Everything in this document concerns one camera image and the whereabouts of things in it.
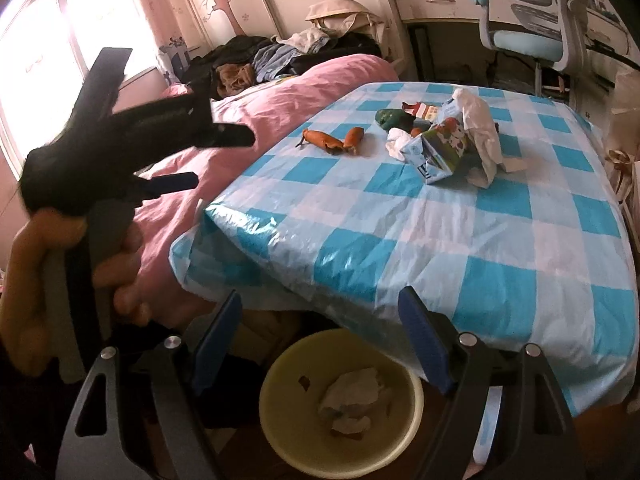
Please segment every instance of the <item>window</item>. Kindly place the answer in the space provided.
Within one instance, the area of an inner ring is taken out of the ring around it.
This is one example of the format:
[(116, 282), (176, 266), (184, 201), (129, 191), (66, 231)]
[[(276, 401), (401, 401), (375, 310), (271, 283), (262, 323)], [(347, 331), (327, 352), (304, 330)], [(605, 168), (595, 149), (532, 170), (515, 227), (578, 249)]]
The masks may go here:
[(64, 127), (104, 46), (133, 48), (125, 78), (155, 65), (133, 0), (34, 0), (16, 17), (0, 40), (0, 118), (18, 161)]

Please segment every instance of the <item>sausage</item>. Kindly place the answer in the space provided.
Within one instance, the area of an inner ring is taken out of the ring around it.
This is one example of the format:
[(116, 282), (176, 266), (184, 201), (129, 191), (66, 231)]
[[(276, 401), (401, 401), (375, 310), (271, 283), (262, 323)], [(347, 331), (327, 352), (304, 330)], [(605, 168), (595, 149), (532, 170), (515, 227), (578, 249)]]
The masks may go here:
[(324, 132), (305, 128), (302, 130), (302, 139), (300, 139), (300, 142), (297, 143), (296, 146), (302, 146), (302, 143), (305, 140), (318, 148), (322, 148), (331, 155), (339, 155), (344, 152), (344, 145), (342, 141)]
[(351, 155), (356, 155), (358, 144), (360, 144), (360, 141), (363, 137), (364, 128), (354, 126), (347, 132), (347, 135), (344, 137), (344, 151), (351, 153)]

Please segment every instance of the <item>office chair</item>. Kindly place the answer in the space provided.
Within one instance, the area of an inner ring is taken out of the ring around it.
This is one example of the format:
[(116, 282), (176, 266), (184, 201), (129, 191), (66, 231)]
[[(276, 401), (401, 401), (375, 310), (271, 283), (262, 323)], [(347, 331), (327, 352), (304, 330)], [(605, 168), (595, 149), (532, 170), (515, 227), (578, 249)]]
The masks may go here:
[[(537, 6), (550, 6), (553, 0), (520, 0)], [(556, 0), (561, 40), (517, 32), (513, 30), (489, 31), (489, 0), (475, 0), (482, 7), (480, 40), (491, 50), (506, 50), (531, 56), (536, 60), (535, 93), (542, 95), (541, 60), (551, 62), (557, 72), (577, 75), (584, 67), (586, 49), (584, 36), (587, 29), (587, 0)]]

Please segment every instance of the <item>pink bedding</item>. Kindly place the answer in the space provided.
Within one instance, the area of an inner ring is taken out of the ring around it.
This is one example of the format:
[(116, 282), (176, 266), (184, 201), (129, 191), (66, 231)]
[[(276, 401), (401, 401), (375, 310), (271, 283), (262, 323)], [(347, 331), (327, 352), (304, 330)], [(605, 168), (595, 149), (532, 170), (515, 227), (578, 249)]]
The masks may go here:
[(200, 185), (193, 190), (168, 194), (143, 204), (136, 222), (145, 235), (140, 294), (154, 319), (169, 327), (180, 327), (194, 316), (210, 312), (212, 303), (183, 290), (169, 266), (169, 246), (196, 221), (198, 202), (211, 202), (246, 168), (308, 118), (371, 82), (397, 81), (391, 65), (375, 56), (332, 59), (267, 88), (250, 88), (235, 97), (212, 103), (215, 120), (247, 124), (256, 134), (252, 148), (194, 148), (156, 164), (142, 176), (193, 171)]

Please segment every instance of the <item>pink wall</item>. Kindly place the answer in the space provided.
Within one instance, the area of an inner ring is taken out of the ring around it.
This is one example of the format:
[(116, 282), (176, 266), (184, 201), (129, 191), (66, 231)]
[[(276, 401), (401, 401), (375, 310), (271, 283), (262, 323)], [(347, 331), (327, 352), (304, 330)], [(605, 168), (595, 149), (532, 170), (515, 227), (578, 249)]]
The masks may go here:
[[(120, 89), (114, 110), (131, 108), (157, 99), (165, 88), (164, 77), (157, 69), (153, 69)], [(17, 182), (14, 174), (4, 155), (0, 152), (0, 212), (6, 207), (4, 214), (0, 216), (1, 269), (6, 268), (9, 250), (15, 234), (27, 221), (27, 214), (22, 207), (20, 195), (15, 194), (16, 189)]]

